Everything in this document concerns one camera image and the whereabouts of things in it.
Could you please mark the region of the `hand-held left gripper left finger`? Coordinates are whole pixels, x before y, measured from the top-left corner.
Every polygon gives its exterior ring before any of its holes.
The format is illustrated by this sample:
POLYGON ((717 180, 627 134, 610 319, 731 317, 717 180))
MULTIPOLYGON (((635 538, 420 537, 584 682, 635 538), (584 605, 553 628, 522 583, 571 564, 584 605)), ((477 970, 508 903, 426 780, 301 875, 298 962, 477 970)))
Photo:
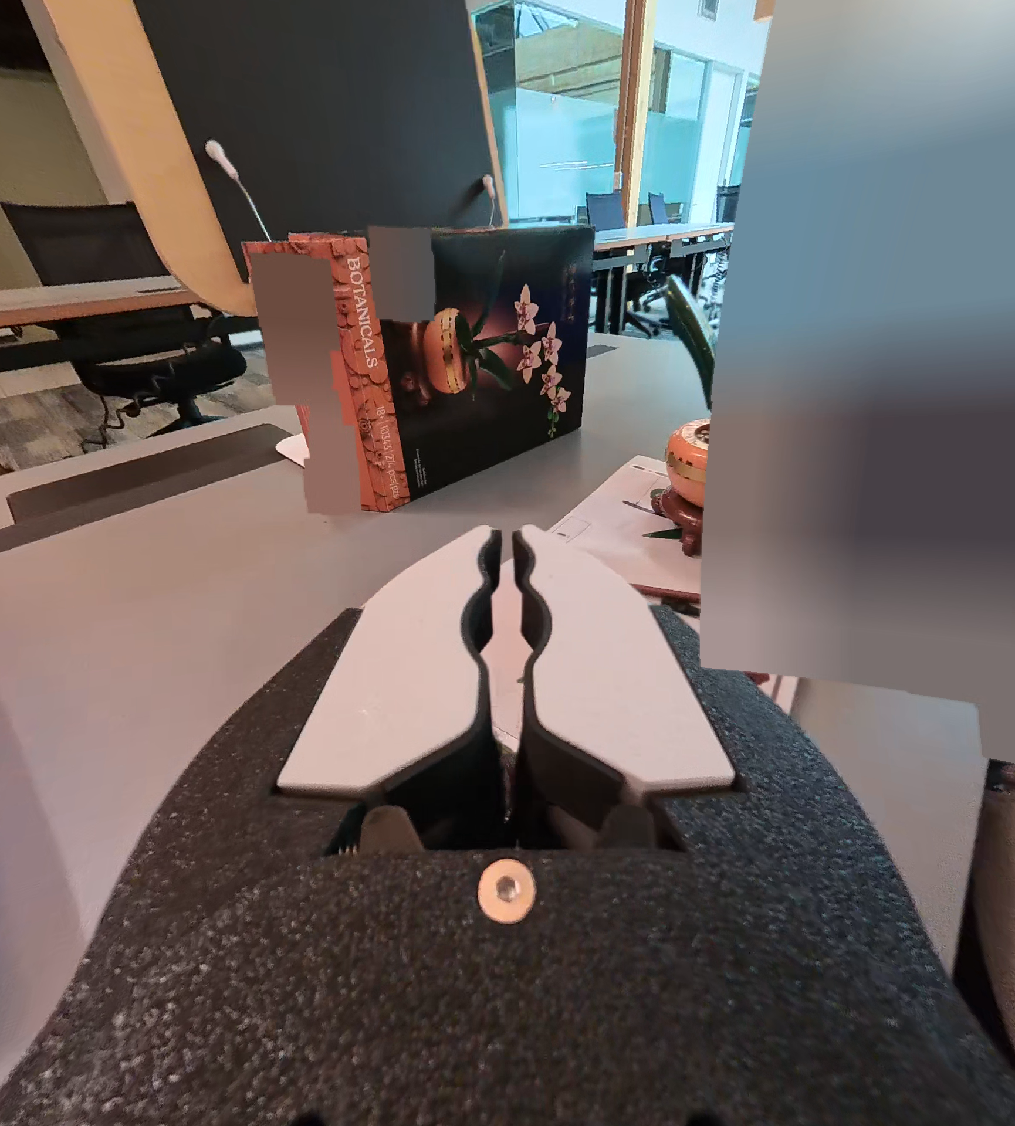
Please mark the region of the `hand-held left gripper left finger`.
POLYGON ((502 533, 478 525, 391 579, 360 609, 276 780, 281 792, 374 798, 452 778, 500 786, 482 651, 502 533))

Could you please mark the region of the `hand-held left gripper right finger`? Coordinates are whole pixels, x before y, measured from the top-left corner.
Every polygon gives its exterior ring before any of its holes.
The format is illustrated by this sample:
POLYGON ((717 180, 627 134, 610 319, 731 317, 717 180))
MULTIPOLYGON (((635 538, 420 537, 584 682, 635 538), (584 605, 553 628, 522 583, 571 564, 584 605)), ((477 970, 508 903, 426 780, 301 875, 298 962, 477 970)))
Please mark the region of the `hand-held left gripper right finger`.
POLYGON ((527 525, 513 534, 523 635, 520 757, 549 803, 727 789, 734 767, 634 588, 527 525))

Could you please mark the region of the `toy brick orchid plant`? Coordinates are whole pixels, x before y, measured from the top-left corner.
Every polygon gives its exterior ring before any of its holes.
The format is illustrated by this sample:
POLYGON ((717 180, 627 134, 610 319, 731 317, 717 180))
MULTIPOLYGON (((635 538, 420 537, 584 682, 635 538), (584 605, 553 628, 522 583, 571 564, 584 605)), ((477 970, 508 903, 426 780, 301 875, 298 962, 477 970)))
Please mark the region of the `toy brick orchid plant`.
MULTIPOLYGON (((695 364, 707 409, 712 406, 715 347, 712 329, 698 302, 678 276, 665 286, 669 322, 695 364)), ((673 530, 649 533, 656 538, 679 540, 682 553, 698 556, 702 546, 703 506, 706 501, 709 430, 711 419, 684 423, 669 437, 665 449, 665 472, 669 484, 651 494, 653 513, 673 522, 673 530)))

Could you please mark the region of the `grey desk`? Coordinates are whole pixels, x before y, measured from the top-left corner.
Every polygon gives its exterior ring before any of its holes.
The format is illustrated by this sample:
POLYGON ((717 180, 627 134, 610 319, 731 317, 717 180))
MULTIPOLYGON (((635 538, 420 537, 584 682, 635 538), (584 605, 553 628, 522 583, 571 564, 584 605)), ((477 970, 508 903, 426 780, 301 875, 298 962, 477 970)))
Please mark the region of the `grey desk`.
POLYGON ((742 787, 678 850, 333 856, 281 762, 388 580, 553 525, 702 412, 677 345, 587 364, 585 425, 390 515, 308 515, 275 457, 8 527, 0 480, 0 1124, 1015 1124, 1015 1075, 823 754, 649 611, 742 787))

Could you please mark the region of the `white instruction booklet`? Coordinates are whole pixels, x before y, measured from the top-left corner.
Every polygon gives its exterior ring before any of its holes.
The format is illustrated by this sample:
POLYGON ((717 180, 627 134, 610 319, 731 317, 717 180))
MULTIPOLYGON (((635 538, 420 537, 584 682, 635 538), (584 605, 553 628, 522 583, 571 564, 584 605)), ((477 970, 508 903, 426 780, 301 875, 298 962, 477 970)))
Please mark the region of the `white instruction booklet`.
POLYGON ((649 595, 697 601, 701 558, 684 554, 680 528, 652 509, 668 486, 662 461, 636 456, 549 531, 649 595))

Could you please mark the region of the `black flower toy set box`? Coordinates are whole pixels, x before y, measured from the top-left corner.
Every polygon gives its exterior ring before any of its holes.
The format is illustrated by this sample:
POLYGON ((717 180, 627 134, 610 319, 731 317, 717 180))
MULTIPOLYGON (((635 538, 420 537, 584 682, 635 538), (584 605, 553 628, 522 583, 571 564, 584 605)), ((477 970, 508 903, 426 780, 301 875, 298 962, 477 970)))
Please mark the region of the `black flower toy set box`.
POLYGON ((356 437, 388 513, 579 429, 593 227, 371 227, 243 253, 275 399, 296 401, 308 504, 356 437))

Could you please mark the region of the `row of office desks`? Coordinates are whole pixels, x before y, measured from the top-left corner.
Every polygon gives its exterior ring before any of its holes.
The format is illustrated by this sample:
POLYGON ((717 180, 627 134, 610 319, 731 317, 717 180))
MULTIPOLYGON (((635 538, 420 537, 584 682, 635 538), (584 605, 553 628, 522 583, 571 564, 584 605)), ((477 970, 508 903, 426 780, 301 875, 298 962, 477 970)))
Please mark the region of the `row of office desks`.
POLYGON ((733 232, 734 224, 729 222, 707 225, 665 223, 597 231, 593 252, 596 295, 593 331, 615 336, 624 333, 629 303, 627 274, 645 267, 655 249, 668 250, 673 259, 682 260, 684 279, 692 294, 697 294, 707 256, 725 253, 733 232))

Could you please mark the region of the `wooden office table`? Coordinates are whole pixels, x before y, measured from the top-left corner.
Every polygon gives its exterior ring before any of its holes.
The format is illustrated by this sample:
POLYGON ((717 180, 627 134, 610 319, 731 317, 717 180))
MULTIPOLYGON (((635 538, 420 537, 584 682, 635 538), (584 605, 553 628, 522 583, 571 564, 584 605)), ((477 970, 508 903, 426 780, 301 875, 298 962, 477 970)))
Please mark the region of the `wooden office table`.
POLYGON ((0 289, 0 329, 201 302, 197 294, 171 276, 0 289))

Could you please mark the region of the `black office chair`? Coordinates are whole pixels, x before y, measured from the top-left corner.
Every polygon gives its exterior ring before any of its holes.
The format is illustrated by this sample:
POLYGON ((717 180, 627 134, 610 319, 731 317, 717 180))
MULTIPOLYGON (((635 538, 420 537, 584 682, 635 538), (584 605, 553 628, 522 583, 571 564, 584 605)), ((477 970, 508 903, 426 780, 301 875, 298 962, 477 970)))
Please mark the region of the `black office chair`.
MULTIPOLYGON (((45 286, 163 278, 168 274, 133 203, 1 208, 45 286)), ((82 341, 75 375, 98 397, 124 400, 126 414, 172 406, 177 420, 161 435, 216 421, 201 395, 244 375, 244 355, 229 342, 222 318, 196 318, 182 302, 98 318, 65 318, 48 328, 60 341, 82 341)))

